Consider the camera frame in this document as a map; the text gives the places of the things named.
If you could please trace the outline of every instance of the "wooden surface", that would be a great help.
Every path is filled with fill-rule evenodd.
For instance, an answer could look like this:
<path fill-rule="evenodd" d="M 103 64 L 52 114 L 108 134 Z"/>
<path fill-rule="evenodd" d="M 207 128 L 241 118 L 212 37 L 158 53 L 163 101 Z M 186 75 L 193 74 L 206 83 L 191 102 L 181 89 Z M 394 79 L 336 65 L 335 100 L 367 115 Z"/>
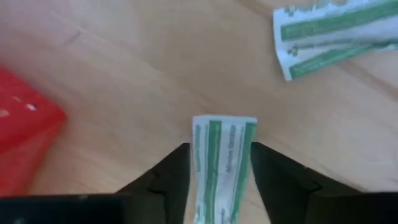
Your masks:
<path fill-rule="evenodd" d="M 353 187 L 398 190 L 398 54 L 286 83 L 272 8 L 298 1 L 1 1 L 0 63 L 70 117 L 32 193 L 114 192 L 190 141 L 203 113 L 255 116 L 264 144 Z M 186 223 L 194 195 L 193 180 Z M 240 222 L 266 220 L 251 176 Z"/>

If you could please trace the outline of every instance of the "green and white wrapper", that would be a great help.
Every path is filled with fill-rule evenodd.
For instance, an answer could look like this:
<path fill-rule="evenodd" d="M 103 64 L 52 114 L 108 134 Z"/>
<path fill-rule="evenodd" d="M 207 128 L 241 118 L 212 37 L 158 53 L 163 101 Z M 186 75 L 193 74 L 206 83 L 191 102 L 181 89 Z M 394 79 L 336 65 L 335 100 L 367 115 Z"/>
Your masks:
<path fill-rule="evenodd" d="M 257 119 L 204 115 L 193 118 L 197 180 L 195 224 L 234 224 L 251 170 Z"/>
<path fill-rule="evenodd" d="M 398 46 L 398 0 L 319 0 L 274 11 L 285 80 L 370 50 Z"/>

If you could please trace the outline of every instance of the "green stripe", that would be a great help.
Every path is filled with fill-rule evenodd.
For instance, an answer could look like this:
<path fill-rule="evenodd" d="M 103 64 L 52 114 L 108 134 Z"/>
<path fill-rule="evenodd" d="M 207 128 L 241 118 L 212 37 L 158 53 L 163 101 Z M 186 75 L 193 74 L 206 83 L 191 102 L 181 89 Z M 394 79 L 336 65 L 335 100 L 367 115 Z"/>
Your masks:
<path fill-rule="evenodd" d="M 197 163 L 197 172 L 200 172 L 200 125 L 195 126 L 195 162 Z"/>
<path fill-rule="evenodd" d="M 221 121 L 210 121 L 208 141 L 208 170 L 206 179 L 205 206 L 206 222 L 215 223 L 215 200 L 218 178 L 218 158 L 220 156 Z"/>
<path fill-rule="evenodd" d="M 307 75 L 311 72 L 316 72 L 317 70 L 332 65 L 340 60 L 346 60 L 353 58 L 363 52 L 373 49 L 373 45 L 366 45 L 363 47 L 353 47 L 349 49 L 333 49 L 325 53 L 317 55 L 311 59 L 293 65 L 289 68 L 290 75 L 292 79 Z"/>
<path fill-rule="evenodd" d="M 238 184 L 236 187 L 236 195 L 234 196 L 233 209 L 231 223 L 236 223 L 238 220 L 238 212 L 243 199 L 243 193 L 246 188 L 246 181 L 248 179 L 248 174 L 250 170 L 250 152 L 251 143 L 256 135 L 257 124 L 256 123 L 246 123 L 245 133 L 244 133 L 244 143 L 242 151 L 242 159 L 239 169 Z"/>
<path fill-rule="evenodd" d="M 239 137 L 239 153 L 238 153 L 238 161 L 241 160 L 242 158 L 242 152 L 243 152 L 243 137 L 244 137 L 244 128 L 241 128 L 241 135 Z M 239 177 L 239 167 L 238 170 L 236 171 L 235 179 L 234 179 L 234 190 L 232 191 L 232 201 L 235 201 L 235 196 L 236 196 L 236 186 L 238 185 L 238 177 Z M 232 211 L 234 204 L 231 204 L 230 211 Z"/>
<path fill-rule="evenodd" d="M 298 22 L 280 28 L 282 41 L 301 39 L 314 35 L 326 34 L 343 29 L 369 24 L 379 19 L 398 15 L 398 1 L 390 0 L 384 4 L 368 7 L 343 15 Z"/>
<path fill-rule="evenodd" d="M 208 161 L 207 161 L 207 156 L 208 156 L 208 150 L 209 150 L 209 125 L 206 124 L 205 127 L 205 192 L 203 193 L 203 198 L 204 198 L 204 208 L 203 208 L 203 213 L 206 215 L 206 189 L 207 189 L 207 173 L 208 173 Z"/>

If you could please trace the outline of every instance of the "wooden table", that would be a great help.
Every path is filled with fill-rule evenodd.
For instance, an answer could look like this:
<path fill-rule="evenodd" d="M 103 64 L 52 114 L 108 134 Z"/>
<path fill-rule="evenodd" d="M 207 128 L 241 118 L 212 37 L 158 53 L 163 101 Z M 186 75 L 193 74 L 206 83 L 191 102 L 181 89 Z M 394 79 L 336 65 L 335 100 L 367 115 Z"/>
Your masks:
<path fill-rule="evenodd" d="M 32 194 L 114 192 L 190 141 L 204 113 L 255 116 L 258 140 L 285 155 L 359 189 L 398 190 L 398 54 L 286 83 L 272 9 L 298 2 L 1 1 L 0 63 L 70 117 Z M 240 222 L 266 220 L 251 177 Z"/>

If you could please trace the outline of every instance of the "red plastic box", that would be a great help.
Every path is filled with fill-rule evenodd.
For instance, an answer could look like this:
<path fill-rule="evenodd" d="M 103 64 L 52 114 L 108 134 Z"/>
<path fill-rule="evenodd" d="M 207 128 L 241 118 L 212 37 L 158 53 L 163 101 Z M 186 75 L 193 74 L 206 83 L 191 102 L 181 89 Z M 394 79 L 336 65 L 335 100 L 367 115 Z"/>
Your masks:
<path fill-rule="evenodd" d="M 29 189 L 65 113 L 0 67 L 0 196 Z"/>

